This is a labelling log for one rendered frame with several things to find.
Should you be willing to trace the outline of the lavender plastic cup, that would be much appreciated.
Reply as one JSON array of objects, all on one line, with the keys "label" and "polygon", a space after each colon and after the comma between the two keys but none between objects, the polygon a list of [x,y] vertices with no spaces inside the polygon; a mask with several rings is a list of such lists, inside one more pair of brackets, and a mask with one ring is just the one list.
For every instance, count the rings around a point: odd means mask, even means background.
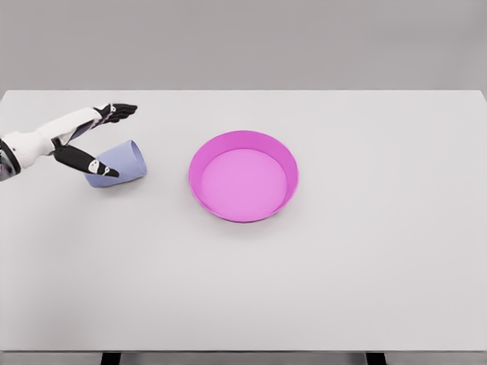
[{"label": "lavender plastic cup", "polygon": [[94,188],[105,188],[133,180],[147,175],[144,157],[138,145],[129,140],[97,155],[97,159],[119,172],[119,177],[85,174],[85,179]]}]

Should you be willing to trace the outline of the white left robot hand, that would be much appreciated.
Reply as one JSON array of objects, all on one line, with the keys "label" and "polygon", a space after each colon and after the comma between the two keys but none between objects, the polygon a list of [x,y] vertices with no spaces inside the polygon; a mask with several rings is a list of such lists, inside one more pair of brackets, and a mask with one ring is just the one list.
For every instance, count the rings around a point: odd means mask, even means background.
[{"label": "white left robot hand", "polygon": [[107,103],[80,109],[39,127],[37,131],[53,146],[48,155],[74,170],[88,175],[119,177],[113,167],[71,145],[71,141],[96,127],[118,123],[133,115],[138,107],[127,103]]}]

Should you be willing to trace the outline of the pink round plate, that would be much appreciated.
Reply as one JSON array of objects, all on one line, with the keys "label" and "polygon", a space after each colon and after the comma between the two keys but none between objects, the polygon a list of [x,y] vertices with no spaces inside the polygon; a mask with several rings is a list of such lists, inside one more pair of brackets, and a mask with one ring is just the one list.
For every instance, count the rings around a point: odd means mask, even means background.
[{"label": "pink round plate", "polygon": [[237,223],[278,214],[294,198],[299,179],[291,150],[277,138],[251,130],[209,139],[188,169],[195,200],[216,217]]}]

